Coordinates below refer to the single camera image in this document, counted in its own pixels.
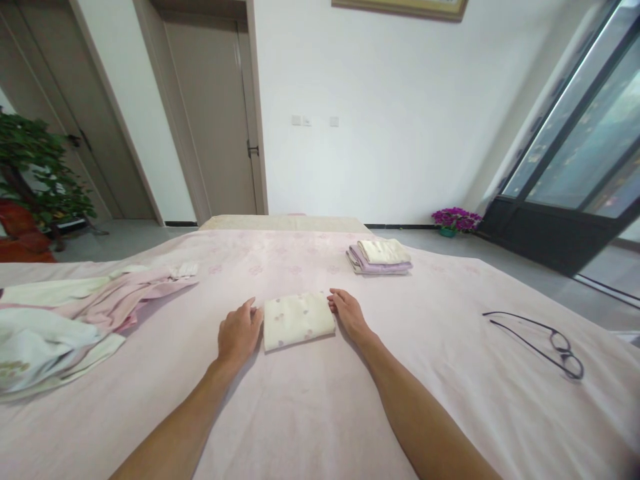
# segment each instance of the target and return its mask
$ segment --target gray tile floor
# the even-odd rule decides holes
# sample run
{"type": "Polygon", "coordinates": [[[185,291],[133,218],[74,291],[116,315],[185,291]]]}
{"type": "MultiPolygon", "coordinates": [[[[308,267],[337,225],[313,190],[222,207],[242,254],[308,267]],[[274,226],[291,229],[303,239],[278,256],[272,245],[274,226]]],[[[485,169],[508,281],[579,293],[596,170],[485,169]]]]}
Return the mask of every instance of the gray tile floor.
{"type": "MultiPolygon", "coordinates": [[[[100,226],[110,235],[96,237],[88,231],[67,240],[67,250],[56,253],[60,262],[121,260],[148,250],[195,227],[160,227],[148,220],[112,220],[100,226]]],[[[640,331],[640,310],[575,280],[470,235],[448,239],[436,230],[373,230],[384,238],[422,250],[479,258],[526,283],[592,322],[612,331],[640,331]]]]}
{"type": "Polygon", "coordinates": [[[640,298],[640,253],[638,252],[608,245],[580,274],[640,298]]]}
{"type": "Polygon", "coordinates": [[[99,226],[109,235],[96,236],[80,230],[65,239],[67,249],[54,253],[59,262],[112,261],[154,248],[161,243],[198,230],[197,227],[161,227],[154,220],[111,220],[99,226]]]}

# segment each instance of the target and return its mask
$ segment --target glasses lens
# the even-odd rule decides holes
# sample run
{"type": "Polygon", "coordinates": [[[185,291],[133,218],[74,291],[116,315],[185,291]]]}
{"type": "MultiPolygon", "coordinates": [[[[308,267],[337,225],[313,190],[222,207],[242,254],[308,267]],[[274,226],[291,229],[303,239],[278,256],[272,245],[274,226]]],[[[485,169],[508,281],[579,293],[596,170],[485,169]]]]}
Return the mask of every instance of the glasses lens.
{"type": "Polygon", "coordinates": [[[560,332],[551,334],[551,344],[558,351],[569,351],[569,340],[560,332]]]}
{"type": "Polygon", "coordinates": [[[578,359],[576,357],[574,357],[573,355],[564,355],[562,357],[562,363],[565,368],[574,375],[575,378],[582,378],[582,365],[580,365],[580,362],[578,362],[578,359]]]}

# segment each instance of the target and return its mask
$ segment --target potted plant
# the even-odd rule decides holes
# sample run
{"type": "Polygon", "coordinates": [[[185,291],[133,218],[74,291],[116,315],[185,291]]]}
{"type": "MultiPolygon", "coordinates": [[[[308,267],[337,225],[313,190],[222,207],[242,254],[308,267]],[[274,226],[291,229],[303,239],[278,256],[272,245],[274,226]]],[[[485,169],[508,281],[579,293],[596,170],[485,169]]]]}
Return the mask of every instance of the potted plant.
{"type": "Polygon", "coordinates": [[[57,241],[56,251],[64,250],[58,224],[89,218],[95,210],[86,186],[63,161],[66,141],[47,132],[42,120],[29,120],[2,112],[0,107],[0,181],[2,196],[28,209],[41,229],[49,228],[57,241]],[[33,178],[31,185],[24,174],[33,178]]]}
{"type": "Polygon", "coordinates": [[[440,225],[440,235],[454,237],[456,232],[470,232],[478,228],[482,217],[477,213],[468,212],[462,208],[438,210],[431,215],[436,225],[440,225]]]}

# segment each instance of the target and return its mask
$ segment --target bed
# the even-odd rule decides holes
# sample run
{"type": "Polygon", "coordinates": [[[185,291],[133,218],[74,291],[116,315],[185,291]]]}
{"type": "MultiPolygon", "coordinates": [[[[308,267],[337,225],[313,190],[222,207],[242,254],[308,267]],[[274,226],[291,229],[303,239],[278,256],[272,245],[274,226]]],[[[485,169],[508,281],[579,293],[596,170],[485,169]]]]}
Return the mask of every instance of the bed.
{"type": "Polygon", "coordinates": [[[306,215],[217,215],[207,220],[199,229],[371,233],[354,217],[306,215]]]}
{"type": "MultiPolygon", "coordinates": [[[[370,233],[202,230],[121,262],[0,265],[2,285],[197,261],[199,284],[140,311],[109,360],[0,405],[0,478],[106,479],[194,388],[228,311],[256,296],[340,287],[504,478],[615,478],[637,459],[640,350],[477,260],[408,249],[406,277],[358,277],[370,233]],[[490,324],[502,310],[557,328],[585,368],[560,370],[490,324]]],[[[549,355],[548,336],[510,324],[549,355]]],[[[234,382],[195,477],[414,479],[358,353],[335,336],[265,354],[234,382]]]]}

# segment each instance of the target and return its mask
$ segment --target person's left hand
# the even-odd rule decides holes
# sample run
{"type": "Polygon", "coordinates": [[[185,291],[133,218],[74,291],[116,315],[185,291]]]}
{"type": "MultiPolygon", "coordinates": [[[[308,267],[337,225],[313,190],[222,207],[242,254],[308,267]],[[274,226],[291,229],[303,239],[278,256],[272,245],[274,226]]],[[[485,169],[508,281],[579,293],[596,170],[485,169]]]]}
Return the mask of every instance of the person's left hand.
{"type": "Polygon", "coordinates": [[[254,301],[250,298],[220,323],[218,360],[241,367],[253,353],[263,320],[262,310],[252,307],[254,301]]]}

